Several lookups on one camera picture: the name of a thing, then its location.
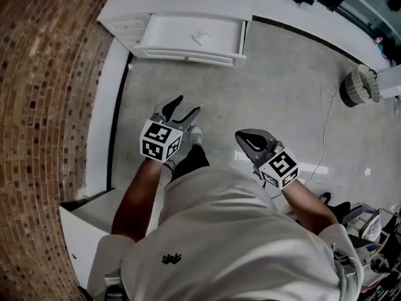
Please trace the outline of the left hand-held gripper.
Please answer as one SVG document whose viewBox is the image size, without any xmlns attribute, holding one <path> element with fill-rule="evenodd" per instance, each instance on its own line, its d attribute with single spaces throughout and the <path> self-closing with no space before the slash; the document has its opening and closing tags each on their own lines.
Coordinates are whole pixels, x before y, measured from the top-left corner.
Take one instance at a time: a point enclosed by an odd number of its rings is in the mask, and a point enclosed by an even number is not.
<svg viewBox="0 0 401 301">
<path fill-rule="evenodd" d="M 155 161 L 166 162 L 179 151 L 182 141 L 188 140 L 190 129 L 194 126 L 201 108 L 193 108 L 181 120 L 174 120 L 172 115 L 183 99 L 184 96 L 180 95 L 165 105 L 156 107 L 140 134 L 141 155 Z"/>
</svg>

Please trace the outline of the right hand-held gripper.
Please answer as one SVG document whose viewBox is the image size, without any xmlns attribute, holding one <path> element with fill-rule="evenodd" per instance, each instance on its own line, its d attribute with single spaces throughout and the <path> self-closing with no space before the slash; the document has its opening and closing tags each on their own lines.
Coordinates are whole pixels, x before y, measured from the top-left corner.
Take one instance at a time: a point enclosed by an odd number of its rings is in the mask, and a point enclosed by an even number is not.
<svg viewBox="0 0 401 301">
<path fill-rule="evenodd" d="M 261 180 L 284 189 L 298 177 L 294 154 L 268 131 L 242 129 L 235 133 L 235 138 Z"/>
</svg>

